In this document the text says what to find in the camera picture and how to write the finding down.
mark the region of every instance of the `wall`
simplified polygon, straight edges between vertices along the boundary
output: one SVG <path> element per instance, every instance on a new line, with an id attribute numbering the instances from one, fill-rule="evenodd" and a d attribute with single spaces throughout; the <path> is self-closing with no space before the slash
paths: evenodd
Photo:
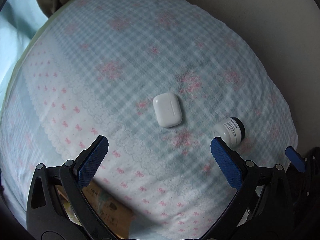
<path id="1" fill-rule="evenodd" d="M 320 146 L 320 10 L 313 0 L 187 0 L 226 23 L 288 102 L 300 153 Z"/>

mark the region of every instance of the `pink floral pattern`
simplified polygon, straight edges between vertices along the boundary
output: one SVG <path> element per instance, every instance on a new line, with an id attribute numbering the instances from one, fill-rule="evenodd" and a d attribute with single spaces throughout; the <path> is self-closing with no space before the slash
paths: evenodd
<path id="1" fill-rule="evenodd" d="M 177 76 L 177 81 L 180 84 L 179 93 L 188 94 L 191 98 L 196 98 L 196 95 L 201 91 L 201 77 L 192 72 L 185 72 L 183 75 Z"/>
<path id="2" fill-rule="evenodd" d="M 176 130 L 176 135 L 172 136 L 171 138 L 165 137 L 164 140 L 170 140 L 175 148 L 191 147 L 197 144 L 197 142 L 193 140 L 193 135 L 188 128 Z"/>
<path id="3" fill-rule="evenodd" d="M 81 147 L 81 149 L 84 149 L 84 148 L 85 148 L 85 145 L 83 144 L 83 142 L 80 142 L 80 143 L 79 143 L 79 146 Z"/>
<path id="4" fill-rule="evenodd" d="M 98 80 L 108 78 L 109 80 L 118 79 L 123 70 L 119 61 L 109 61 L 105 64 L 100 64 L 96 67 L 99 72 Z"/>
<path id="5" fill-rule="evenodd" d="M 75 106 L 75 108 L 73 109 L 73 111 L 75 111 L 77 114 L 80 113 L 80 109 L 79 109 L 77 106 Z"/>
<path id="6" fill-rule="evenodd" d="M 162 189 L 162 188 L 158 188 L 158 190 L 157 190 L 158 192 L 160 192 L 161 194 L 163 194 L 163 193 L 165 193 L 165 190 L 164 189 Z"/>
<path id="7" fill-rule="evenodd" d="M 72 35 L 75 33 L 75 31 L 78 29 L 78 25 L 75 24 L 75 23 L 69 23 L 65 29 L 64 29 L 64 32 L 65 34 L 67 35 Z"/>
<path id="8" fill-rule="evenodd" d="M 123 188 L 127 188 L 128 187 L 128 185 L 126 183 L 124 183 L 124 182 L 121 182 L 120 186 L 123 187 Z"/>
<path id="9" fill-rule="evenodd" d="M 155 47 L 155 46 L 152 46 L 151 48 L 150 48 L 150 51 L 153 53 L 153 54 L 159 54 L 159 49 L 157 48 L 157 47 Z"/>
<path id="10" fill-rule="evenodd" d="M 89 0 L 77 0 L 76 5 L 78 7 L 82 7 L 82 6 L 86 5 L 88 2 L 89 2 Z"/>
<path id="11" fill-rule="evenodd" d="M 141 171 L 137 171 L 137 172 L 135 173 L 135 175 L 136 175 L 137 177 L 139 177 L 139 178 L 144 177 L 144 175 L 141 173 Z"/>
<path id="12" fill-rule="evenodd" d="M 206 164 L 206 165 L 203 167 L 203 171 L 204 171 L 207 175 L 210 173 L 210 170 L 211 170 L 210 164 Z"/>
<path id="13" fill-rule="evenodd" d="M 238 91 L 244 83 L 242 76 L 235 70 L 226 70 L 223 76 L 226 83 L 233 85 L 234 91 Z"/>
<path id="14" fill-rule="evenodd" d="M 241 154 L 249 154 L 254 147 L 254 143 L 250 137 L 245 137 L 240 143 L 237 151 Z"/>
<path id="15" fill-rule="evenodd" d="M 121 156 L 120 153 L 118 153 L 117 151 L 113 151 L 112 154 L 116 157 L 119 158 Z"/>
<path id="16" fill-rule="evenodd" d="M 153 99 L 144 99 L 136 103 L 137 114 L 142 115 L 151 106 Z"/>
<path id="17" fill-rule="evenodd" d="M 117 168 L 117 171 L 119 172 L 119 174 L 124 174 L 124 170 L 122 170 L 121 168 Z"/>
<path id="18" fill-rule="evenodd" d="M 95 128 L 92 128 L 90 132 L 92 132 L 94 135 L 98 134 L 98 132 L 97 132 L 97 130 Z"/>
<path id="19" fill-rule="evenodd" d="M 106 179 L 106 178 L 104 178 L 102 181 L 103 181 L 104 183 L 106 183 L 106 184 L 110 184 L 110 181 L 109 181 L 108 179 Z"/>
<path id="20" fill-rule="evenodd" d="M 178 25 L 174 14 L 171 12 L 162 12 L 158 14 L 157 21 L 160 26 L 165 28 Z"/>
<path id="21" fill-rule="evenodd" d="M 120 32 L 125 30 L 126 28 L 129 27 L 130 25 L 130 20 L 128 18 L 120 18 L 120 17 L 116 17 L 113 20 L 108 22 L 111 29 Z"/>
<path id="22" fill-rule="evenodd" d="M 261 113 L 261 110 L 260 109 L 255 109 L 254 110 L 255 114 L 259 117 L 262 113 Z"/>
<path id="23" fill-rule="evenodd" d="M 202 49 L 204 47 L 204 43 L 203 42 L 200 42 L 200 41 L 196 41 L 196 46 L 199 48 L 199 49 Z"/>
<path id="24" fill-rule="evenodd" d="M 82 44 L 79 45 L 79 47 L 80 47 L 80 49 L 82 49 L 82 50 L 88 50 L 89 44 L 87 44 L 87 43 L 82 43 Z"/>
<path id="25" fill-rule="evenodd" d="M 238 42 L 235 39 L 233 39 L 230 35 L 227 35 L 224 38 L 224 42 L 229 48 L 238 50 L 238 47 L 239 47 Z"/>

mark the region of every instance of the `white jar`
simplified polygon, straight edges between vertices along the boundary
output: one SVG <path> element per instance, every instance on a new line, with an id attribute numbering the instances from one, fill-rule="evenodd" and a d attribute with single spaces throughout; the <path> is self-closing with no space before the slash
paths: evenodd
<path id="1" fill-rule="evenodd" d="M 245 136 L 244 125 L 236 117 L 227 118 L 213 127 L 213 135 L 215 138 L 221 137 L 229 148 L 234 148 Z"/>

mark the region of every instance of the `textured blue pad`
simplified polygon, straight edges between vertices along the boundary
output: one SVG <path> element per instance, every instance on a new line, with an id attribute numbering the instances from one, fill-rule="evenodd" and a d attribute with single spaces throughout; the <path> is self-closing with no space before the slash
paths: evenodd
<path id="1" fill-rule="evenodd" d="M 230 187 L 239 190 L 242 185 L 242 172 L 232 161 L 228 151 L 221 145 L 218 138 L 211 141 L 210 148 Z"/>
<path id="2" fill-rule="evenodd" d="M 299 172 L 306 171 L 306 162 L 300 156 L 300 154 L 296 152 L 295 149 L 293 149 L 291 146 L 287 147 L 285 149 L 285 155 L 288 157 L 288 159 L 291 161 L 292 165 L 295 166 L 295 168 Z"/>
<path id="3" fill-rule="evenodd" d="M 108 152 L 108 139 L 103 138 L 96 147 L 90 152 L 88 158 L 78 171 L 78 187 L 87 187 L 96 174 L 103 158 Z"/>

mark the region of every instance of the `metal screw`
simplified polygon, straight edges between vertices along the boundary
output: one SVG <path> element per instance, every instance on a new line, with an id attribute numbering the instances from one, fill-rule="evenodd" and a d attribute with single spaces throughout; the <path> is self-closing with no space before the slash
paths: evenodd
<path id="1" fill-rule="evenodd" d="M 64 165 L 71 166 L 73 164 L 73 160 L 67 160 Z"/>
<path id="2" fill-rule="evenodd" d="M 36 166 L 36 169 L 37 170 L 41 170 L 43 168 L 43 163 L 39 163 L 37 166 Z"/>
<path id="3" fill-rule="evenodd" d="M 253 167 L 254 163 L 252 161 L 246 161 L 245 165 L 247 165 L 248 167 Z"/>
<path id="4" fill-rule="evenodd" d="M 282 171 L 282 169 L 283 169 L 280 164 L 277 164 L 277 165 L 276 165 L 276 168 L 277 168 L 277 170 L 279 170 L 279 171 Z"/>

